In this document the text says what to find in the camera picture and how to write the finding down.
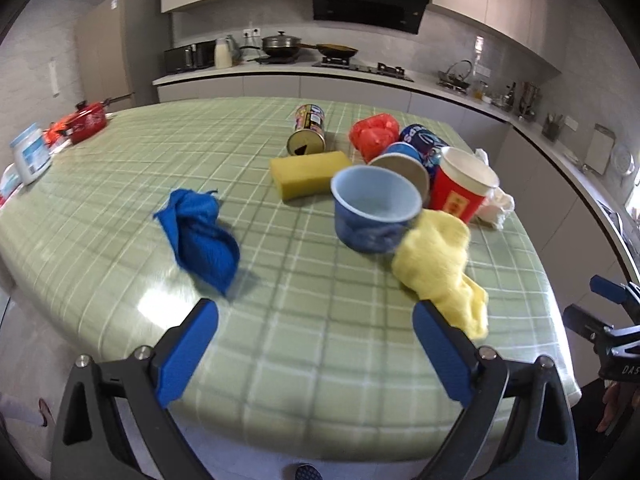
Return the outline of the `person's right hand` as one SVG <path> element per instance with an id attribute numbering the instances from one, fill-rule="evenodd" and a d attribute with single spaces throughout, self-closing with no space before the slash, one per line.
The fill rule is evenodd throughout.
<path id="1" fill-rule="evenodd" d="M 626 403 L 622 401 L 622 395 L 625 391 L 631 391 L 632 396 L 628 400 L 628 404 L 636 410 L 639 407 L 639 386 L 636 384 L 627 384 L 626 382 L 610 382 L 606 388 L 602 398 L 604 404 L 603 417 L 597 426 L 597 432 L 605 432 L 611 426 L 616 416 L 620 414 Z"/>

